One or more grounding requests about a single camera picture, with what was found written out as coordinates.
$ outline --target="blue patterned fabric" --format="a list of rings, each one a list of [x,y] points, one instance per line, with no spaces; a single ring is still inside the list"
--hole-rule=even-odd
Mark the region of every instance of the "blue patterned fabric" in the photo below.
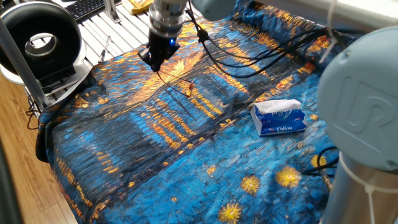
[[[245,56],[316,26],[246,1],[227,20],[199,23],[223,48]],[[319,221],[328,192],[320,178],[300,171],[332,145],[317,117],[322,66],[312,63],[328,40],[245,79],[217,71],[192,24],[178,42],[160,75],[190,97],[165,85],[136,49],[95,66],[73,94],[43,111],[37,157],[50,163],[78,223]],[[208,46],[224,62],[247,63]],[[227,71],[251,73],[272,59]],[[260,138],[248,107],[269,99],[299,100],[305,132]]]

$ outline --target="wooden floor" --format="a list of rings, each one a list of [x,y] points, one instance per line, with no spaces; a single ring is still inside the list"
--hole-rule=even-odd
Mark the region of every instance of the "wooden floor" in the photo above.
[[[37,130],[27,129],[29,104],[23,87],[0,74],[0,90],[0,138],[25,223],[75,224],[49,165],[36,159]]]

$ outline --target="black cable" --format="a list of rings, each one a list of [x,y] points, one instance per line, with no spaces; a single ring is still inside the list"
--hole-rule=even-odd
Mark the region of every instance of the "black cable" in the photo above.
[[[338,157],[336,159],[333,159],[331,162],[329,162],[325,165],[322,165],[322,166],[320,165],[321,156],[325,152],[334,150],[334,149],[337,149],[337,148],[335,146],[331,146],[331,147],[327,147],[326,149],[322,150],[321,153],[319,153],[318,158],[317,158],[318,166],[314,167],[312,169],[307,169],[307,170],[303,171],[302,175],[310,175],[310,176],[316,177],[316,176],[320,176],[320,174],[318,173],[318,171],[320,171],[320,170],[328,169],[328,168],[335,168],[335,165],[338,163],[338,159],[339,159]]]
[[[280,59],[282,59],[283,57],[285,57],[288,53],[293,52],[294,50],[297,50],[298,48],[303,47],[303,46],[309,44],[311,41],[315,40],[315,39],[318,38],[318,37],[321,37],[321,36],[323,36],[323,35],[328,35],[328,32],[327,32],[327,29],[326,29],[326,28],[315,29],[315,30],[308,30],[308,31],[305,31],[305,32],[303,32],[303,33],[301,33],[301,34],[299,34],[299,35],[296,35],[295,37],[291,38],[290,40],[288,40],[288,41],[286,41],[286,42],[280,44],[280,45],[279,45],[278,47],[276,47],[274,50],[271,50],[271,51],[270,51],[270,50],[266,50],[266,51],[264,51],[264,52],[259,53],[255,58],[252,58],[252,57],[243,57],[243,56],[240,56],[240,55],[235,55],[235,54],[229,53],[227,50],[224,50],[224,49],[222,49],[219,45],[217,45],[217,44],[208,36],[208,33],[207,33],[200,25],[197,24],[196,19],[195,19],[195,16],[193,15],[193,12],[192,12],[192,4],[191,4],[190,1],[188,1],[188,3],[189,3],[189,6],[190,6],[190,10],[186,10],[186,12],[187,12],[188,15],[191,17],[192,22],[193,22],[194,25],[195,25],[195,28],[196,28],[196,30],[197,30],[197,32],[198,32],[198,36],[199,36],[199,42],[202,43],[203,48],[204,48],[205,51],[206,51],[206,54],[209,56],[210,60],[214,63],[214,65],[216,65],[216,67],[217,67],[218,70],[220,70],[220,71],[223,72],[224,74],[229,75],[229,76],[234,77],[234,78],[249,78],[249,77],[253,77],[253,76],[255,76],[255,75],[258,75],[258,74],[262,73],[263,71],[265,71],[266,69],[268,69],[269,67],[273,66],[273,65],[274,65],[275,63],[277,63]],[[305,35],[305,34],[310,34],[310,35],[308,35],[307,37],[304,37],[302,40],[300,40],[300,41],[299,41],[298,43],[296,43],[294,46],[289,47],[289,49],[283,50],[283,48],[282,48],[283,45],[288,44],[288,43],[290,43],[291,41],[293,41],[293,40],[295,40],[295,39],[297,39],[297,38],[299,38],[299,37],[301,37],[301,36],[303,36],[303,35]],[[226,54],[228,54],[228,55],[230,55],[230,56],[238,57],[238,58],[242,58],[242,59],[246,59],[246,60],[256,60],[256,61],[251,62],[251,63],[246,64],[246,65],[236,65],[236,64],[235,64],[235,65],[231,65],[231,64],[228,64],[228,63],[224,63],[224,62],[218,60],[217,58],[214,58],[214,57],[211,55],[210,51],[208,50],[208,48],[207,48],[207,46],[206,46],[206,44],[205,44],[205,41],[206,41],[206,40],[209,40],[209,41],[210,41],[213,45],[215,45],[218,49],[220,49],[222,52],[224,52],[224,53],[226,53]],[[280,51],[280,52],[277,52],[276,54],[273,54],[273,55],[271,54],[271,53],[273,53],[273,52],[275,52],[275,51],[277,51],[277,50]],[[221,65],[224,65],[224,66],[227,66],[227,67],[244,68],[244,67],[248,67],[248,66],[254,65],[255,63],[258,63],[258,62],[259,62],[260,60],[262,60],[262,59],[265,59],[265,58],[267,58],[267,57],[273,57],[273,56],[276,56],[276,55],[280,55],[280,56],[277,57],[275,60],[273,60],[269,65],[265,66],[264,68],[262,68],[262,69],[260,69],[260,70],[258,70],[258,71],[255,71],[254,73],[250,73],[250,74],[248,74],[248,75],[243,75],[243,76],[230,74],[230,73],[228,73],[227,71],[223,70],[223,69],[221,68],[221,66],[220,66],[220,64],[221,64]]]
[[[273,60],[269,65],[265,66],[264,68],[260,69],[259,71],[256,71],[256,72],[254,72],[254,73],[250,73],[250,74],[248,74],[248,75],[243,75],[243,76],[240,76],[240,75],[233,75],[233,74],[230,74],[230,73],[228,73],[227,71],[223,70],[223,69],[221,68],[221,66],[218,64],[219,62],[217,62],[217,60],[210,54],[210,51],[208,50],[208,48],[207,48],[207,46],[206,46],[206,44],[205,44],[205,41],[208,40],[209,36],[208,36],[207,32],[206,32],[204,29],[202,29],[202,28],[197,24],[196,19],[195,19],[195,16],[194,16],[193,13],[192,13],[192,5],[191,5],[191,2],[189,1],[188,3],[189,3],[189,5],[190,5],[190,9],[191,9],[190,11],[188,11],[188,15],[191,17],[191,19],[192,19],[192,21],[193,21],[193,23],[194,23],[194,25],[195,25],[195,28],[196,28],[196,30],[197,30],[197,32],[198,32],[198,36],[199,36],[200,42],[202,43],[203,48],[205,49],[207,55],[209,56],[209,58],[211,59],[211,61],[216,65],[216,67],[217,67],[221,72],[223,72],[223,73],[225,73],[225,74],[227,74],[227,75],[229,75],[229,76],[231,76],[231,77],[234,77],[234,78],[249,78],[249,77],[253,77],[253,76],[255,76],[255,75],[258,75],[258,74],[260,74],[261,72],[263,72],[263,71],[265,71],[266,69],[268,69],[269,67],[273,66],[273,65],[274,65],[275,63],[277,63],[280,59],[282,59],[283,57],[285,57],[288,53],[290,53],[291,51],[293,51],[293,50],[294,50],[294,47],[297,47],[297,46],[299,46],[299,45],[302,45],[304,42],[306,42],[306,41],[308,41],[308,40],[313,40],[313,39],[309,39],[308,37],[305,37],[303,40],[301,40],[301,41],[299,41],[298,43],[296,43],[296,44],[295,44],[293,47],[291,47],[289,50],[283,52],[279,57],[277,57],[275,60]]]
[[[210,60],[213,61],[214,65],[216,65],[216,67],[217,67],[221,72],[223,72],[223,73],[225,73],[225,74],[227,74],[227,75],[229,75],[229,76],[231,76],[231,77],[234,77],[234,78],[249,78],[249,77],[253,77],[253,76],[255,76],[255,75],[258,75],[258,74],[260,74],[261,72],[265,71],[266,69],[270,68],[271,66],[273,66],[274,64],[276,64],[280,59],[282,59],[283,57],[285,57],[288,53],[292,52],[292,51],[295,49],[295,46],[299,46],[299,45],[303,44],[304,42],[308,41],[308,39],[313,39],[313,37],[316,37],[317,35],[318,35],[318,36],[322,36],[322,35],[320,35],[320,34],[314,33],[314,34],[309,35],[308,37],[305,37],[303,40],[301,40],[301,41],[299,41],[298,43],[296,43],[293,47],[291,47],[290,49],[288,49],[288,50],[286,50],[285,52],[283,52],[283,53],[281,54],[281,56],[277,57],[277,58],[276,58],[275,60],[273,60],[270,64],[268,64],[267,66],[263,67],[262,69],[260,69],[260,70],[258,70],[258,71],[255,71],[255,72],[253,72],[253,73],[250,73],[250,74],[248,74],[248,75],[233,75],[233,74],[230,74],[229,72],[223,70],[223,69],[221,68],[221,66],[218,64],[218,62],[217,62],[217,61],[213,58],[213,56],[210,54],[209,50],[207,49],[206,44],[205,44],[204,42],[202,42],[201,44],[203,45],[203,48],[205,49],[205,51],[206,51],[207,55],[209,56]]]
[[[35,112],[39,112],[38,110],[35,110],[35,109],[34,109],[34,105],[37,106],[37,103],[34,102],[34,101],[31,102],[31,100],[29,99],[29,96],[27,97],[27,99],[28,99],[28,101],[29,101],[29,103],[30,103],[29,109],[25,112],[25,114],[26,114],[27,116],[29,116],[29,120],[28,120],[28,122],[27,122],[27,129],[29,129],[29,130],[36,130],[36,129],[39,128],[39,120],[37,120],[37,127],[36,127],[36,128],[31,128],[31,127],[29,127],[29,126],[30,126],[30,122],[32,121],[32,117],[35,115]]]
[[[293,41],[293,40],[295,40],[295,39],[298,39],[299,37],[302,37],[302,36],[304,36],[304,35],[306,35],[306,34],[311,34],[311,33],[313,33],[313,32],[320,32],[320,31],[323,31],[325,34],[327,33],[327,30],[326,30],[326,29],[312,29],[312,30],[308,30],[308,31],[302,32],[301,34],[295,35],[295,36],[292,37],[291,39],[289,39],[289,40],[287,40],[287,41],[285,41],[285,42],[279,44],[279,46],[277,46],[275,49],[263,51],[263,52],[259,53],[257,56],[255,56],[254,58],[251,58],[251,57],[243,57],[243,56],[240,56],[240,55],[235,55],[235,54],[233,54],[233,53],[230,53],[230,52],[226,51],[225,49],[223,49],[223,48],[220,47],[219,45],[217,45],[217,44],[214,42],[213,39],[209,38],[209,41],[210,41],[215,47],[217,47],[217,48],[220,49],[222,52],[224,52],[224,53],[226,53],[226,54],[228,54],[228,55],[230,55],[230,56],[237,57],[237,58],[248,59],[248,60],[256,60],[256,59],[259,59],[259,58],[264,58],[264,57],[260,57],[260,55],[264,54],[265,52],[268,52],[268,51],[274,52],[274,51],[276,51],[276,50],[281,49],[284,45],[290,43],[291,41]]]

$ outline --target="ur logo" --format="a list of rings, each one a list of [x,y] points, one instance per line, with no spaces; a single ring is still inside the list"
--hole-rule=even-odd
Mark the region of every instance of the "ur logo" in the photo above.
[[[334,124],[378,152],[392,149],[398,98],[353,77],[347,78],[343,86]]]

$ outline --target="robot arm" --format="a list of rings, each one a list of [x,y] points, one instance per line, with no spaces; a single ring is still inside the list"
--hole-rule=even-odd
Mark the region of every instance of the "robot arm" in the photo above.
[[[149,42],[139,56],[154,72],[160,70],[180,47],[177,37],[185,22],[187,0],[154,0],[149,8]],[[234,0],[192,0],[192,4],[209,21],[224,18],[235,6]]]

